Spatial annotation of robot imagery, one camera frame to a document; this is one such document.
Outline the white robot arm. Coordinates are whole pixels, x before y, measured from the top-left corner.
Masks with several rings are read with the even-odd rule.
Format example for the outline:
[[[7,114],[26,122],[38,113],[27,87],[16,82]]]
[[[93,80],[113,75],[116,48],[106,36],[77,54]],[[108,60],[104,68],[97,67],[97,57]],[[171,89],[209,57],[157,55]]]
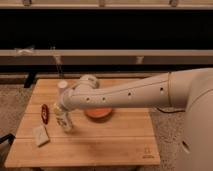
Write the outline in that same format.
[[[88,108],[174,107],[185,110],[176,171],[213,171],[213,68],[165,73],[101,88],[93,75],[58,84],[54,113],[69,131],[68,113]]]

